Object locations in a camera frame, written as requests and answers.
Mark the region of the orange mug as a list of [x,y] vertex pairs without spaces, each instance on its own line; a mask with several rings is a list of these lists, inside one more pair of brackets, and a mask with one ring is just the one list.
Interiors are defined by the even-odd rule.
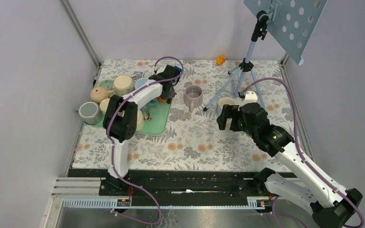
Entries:
[[166,99],[162,99],[161,97],[157,97],[157,100],[159,102],[167,103],[167,100]]

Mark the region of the mauve pink mug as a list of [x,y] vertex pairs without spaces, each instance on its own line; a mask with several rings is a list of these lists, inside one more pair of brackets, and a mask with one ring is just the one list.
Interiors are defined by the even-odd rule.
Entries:
[[183,95],[184,104],[189,108],[189,112],[193,112],[203,103],[203,92],[198,85],[190,85],[185,89]]

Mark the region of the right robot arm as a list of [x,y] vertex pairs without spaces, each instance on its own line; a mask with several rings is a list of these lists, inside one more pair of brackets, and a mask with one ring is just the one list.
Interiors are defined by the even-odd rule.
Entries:
[[293,183],[270,168],[254,177],[254,191],[261,196],[269,192],[290,200],[311,214],[321,228],[342,228],[358,212],[363,195],[356,188],[347,189],[329,177],[301,150],[294,138],[282,127],[273,125],[258,103],[243,106],[225,105],[217,123],[224,130],[246,133],[262,151],[288,167],[304,187]]

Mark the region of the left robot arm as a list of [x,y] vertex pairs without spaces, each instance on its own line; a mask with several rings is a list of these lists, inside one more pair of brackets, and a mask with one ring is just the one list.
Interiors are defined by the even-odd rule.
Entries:
[[129,170],[128,147],[130,139],[137,131],[138,111],[153,99],[158,97],[171,100],[175,97],[174,86],[184,72],[184,67],[166,65],[164,70],[150,76],[147,81],[136,90],[110,98],[103,127],[112,143],[110,152],[110,166],[108,173],[114,177],[110,189],[116,195],[123,195],[128,191],[128,183],[124,177]]

